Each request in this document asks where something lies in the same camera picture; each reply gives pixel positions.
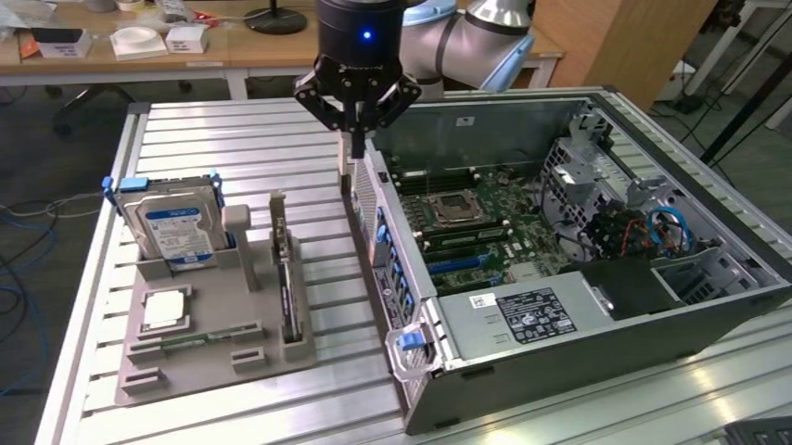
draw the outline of blue hard drive label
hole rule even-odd
[[[162,257],[184,268],[207,260],[212,254],[210,236],[199,227],[202,219],[200,210],[195,207],[146,213],[146,223]]]

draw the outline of hard drive label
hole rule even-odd
[[[497,306],[524,345],[578,330],[549,287],[497,299]]]
[[[198,208],[146,213],[146,223],[151,228],[162,257],[170,262],[190,264],[211,257],[210,236],[198,228],[200,219]]]

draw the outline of chair leg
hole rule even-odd
[[[138,102],[138,99],[135,99],[135,97],[119,85],[107,84],[104,87],[110,92],[114,92],[119,97],[122,97],[130,104]]]
[[[91,85],[76,97],[69,100],[68,104],[59,109],[52,116],[52,123],[57,125],[60,121],[77,110],[91,99],[94,99],[106,90],[104,85]]]

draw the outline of aluminum table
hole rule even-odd
[[[723,181],[700,171],[699,160],[620,95],[609,100],[719,196]],[[629,151],[624,136],[613,138],[614,150]],[[731,421],[792,413],[787,305],[692,358],[407,437],[338,191],[337,142],[293,99],[132,105],[112,176],[171,178],[215,168],[227,203],[252,210],[251,240],[268,236],[268,193],[284,190],[319,363],[176,399],[114,406],[138,247],[106,203],[36,443],[716,443]],[[628,157],[636,169],[641,156]],[[723,200],[736,213],[751,206]],[[780,230],[769,220],[747,223],[765,239]],[[789,246],[773,247],[792,259]]]

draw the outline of wooden cabinet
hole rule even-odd
[[[550,86],[613,85],[649,109],[716,0],[538,0],[533,25],[565,50]]]

